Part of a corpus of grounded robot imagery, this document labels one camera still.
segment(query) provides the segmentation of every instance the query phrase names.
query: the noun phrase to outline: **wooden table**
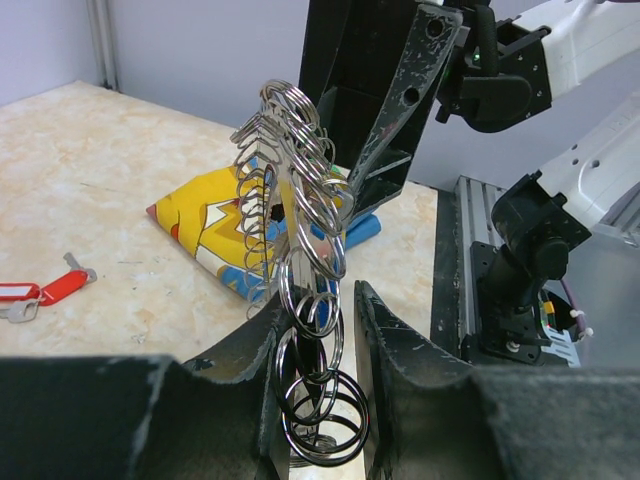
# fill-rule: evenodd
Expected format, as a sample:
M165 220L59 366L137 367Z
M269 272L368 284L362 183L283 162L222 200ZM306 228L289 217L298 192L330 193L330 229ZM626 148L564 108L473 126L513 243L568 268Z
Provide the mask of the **wooden table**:
M46 285L67 251L98 281L23 324L0 321L10 356L170 353L184 361L245 321L246 302L200 267L145 208L228 166L233 129L74 83L0 109L0 282ZM429 336L437 193L407 183L377 211L382 233L347 252L345 354L355 376L353 283ZM362 478L362 460L292 478Z

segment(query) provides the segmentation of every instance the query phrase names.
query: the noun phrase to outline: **wall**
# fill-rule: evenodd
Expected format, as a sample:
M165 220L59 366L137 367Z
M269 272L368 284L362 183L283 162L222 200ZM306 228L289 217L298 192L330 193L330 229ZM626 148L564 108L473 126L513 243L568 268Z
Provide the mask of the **wall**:
M0 1L0 105L98 82L85 0Z
M540 0L494 0L497 18ZM303 0L112 0L124 93L238 126L270 78L298 79L307 14ZM509 186L573 145L634 88L640 53L600 72L553 109L499 134L458 118L431 120L410 178L452 189L460 174Z

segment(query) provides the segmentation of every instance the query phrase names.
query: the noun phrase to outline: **key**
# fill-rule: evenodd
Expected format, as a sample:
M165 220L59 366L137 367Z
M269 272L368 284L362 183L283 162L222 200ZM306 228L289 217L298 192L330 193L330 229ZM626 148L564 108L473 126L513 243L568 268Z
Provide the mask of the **key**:
M40 287L35 283L0 283L0 302L16 302L39 296Z
M74 269L59 279L51 282L41 290L40 305L48 307L80 290L89 283L89 272L85 269Z
M96 271L93 268L84 268L82 265L80 265L71 252L65 253L63 258L65 259L69 267L71 267L71 271L81 270L87 273L86 283L93 283L98 279Z
M36 318L39 304L39 298L14 302L9 308L0 309L0 318L6 318L11 323L30 322Z

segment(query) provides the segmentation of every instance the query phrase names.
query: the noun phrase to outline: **red keychain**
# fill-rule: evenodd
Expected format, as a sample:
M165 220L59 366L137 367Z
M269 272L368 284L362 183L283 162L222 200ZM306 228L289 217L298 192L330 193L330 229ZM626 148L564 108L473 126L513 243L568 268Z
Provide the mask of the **red keychain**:
M35 283L0 283L0 302L21 302L40 296Z
M42 298L40 306L48 307L58 303L63 298L84 287L88 279L89 274L85 270L71 270L40 291Z

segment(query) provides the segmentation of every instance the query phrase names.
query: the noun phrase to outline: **spiral binding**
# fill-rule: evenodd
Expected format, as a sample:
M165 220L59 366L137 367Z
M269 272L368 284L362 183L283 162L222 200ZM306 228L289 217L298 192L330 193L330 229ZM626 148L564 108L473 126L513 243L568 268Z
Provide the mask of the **spiral binding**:
M252 250L264 262L248 264L248 277L261 274L264 297L275 294L277 285L292 319L278 345L274 376L284 434L295 452L292 466L338 466L360 453L369 433L364 393L339 369L344 344L340 279L346 273L344 238L354 198L347 181L331 173L335 149L311 101L281 80L267 82L260 98L259 112L231 137L241 150L235 163L239 192L247 182L261 179L241 200L241 205L251 204L243 210L245 238L264 237L261 247ZM277 250L266 239L276 202L282 202L288 225L287 237L279 237L286 242ZM247 248L245 259L250 257ZM331 334L328 359L323 340ZM302 360L301 349L309 342L317 350L313 368ZM293 359L297 378L285 387L287 359ZM345 406L355 410L358 422L337 412ZM351 438L340 443L321 434L320 425L330 423L346 427Z

